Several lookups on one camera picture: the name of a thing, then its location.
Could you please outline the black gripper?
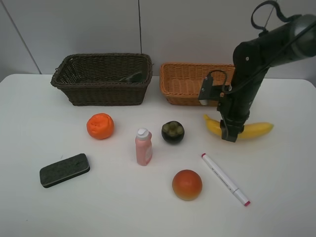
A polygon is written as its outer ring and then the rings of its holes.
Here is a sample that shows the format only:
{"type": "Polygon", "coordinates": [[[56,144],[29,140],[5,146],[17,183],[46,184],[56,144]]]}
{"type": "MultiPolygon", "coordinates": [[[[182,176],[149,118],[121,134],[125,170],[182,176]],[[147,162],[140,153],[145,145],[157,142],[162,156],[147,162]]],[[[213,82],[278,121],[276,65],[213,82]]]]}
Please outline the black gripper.
{"type": "Polygon", "coordinates": [[[247,98],[235,97],[233,94],[220,93],[217,111],[220,112],[221,138],[236,142],[237,137],[244,131],[244,124],[249,118],[251,101],[247,98]]]}

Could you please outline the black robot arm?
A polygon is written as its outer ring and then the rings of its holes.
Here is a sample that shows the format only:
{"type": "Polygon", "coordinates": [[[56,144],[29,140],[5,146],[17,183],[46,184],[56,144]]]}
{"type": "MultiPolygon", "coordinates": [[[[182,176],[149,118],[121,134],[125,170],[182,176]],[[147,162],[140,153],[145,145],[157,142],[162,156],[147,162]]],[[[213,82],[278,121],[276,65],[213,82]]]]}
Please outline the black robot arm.
{"type": "Polygon", "coordinates": [[[278,27],[234,50],[235,71],[231,87],[223,87],[217,110],[223,140],[235,142],[244,130],[250,107],[261,83],[272,67],[316,55],[316,17],[311,14],[278,27]]]}

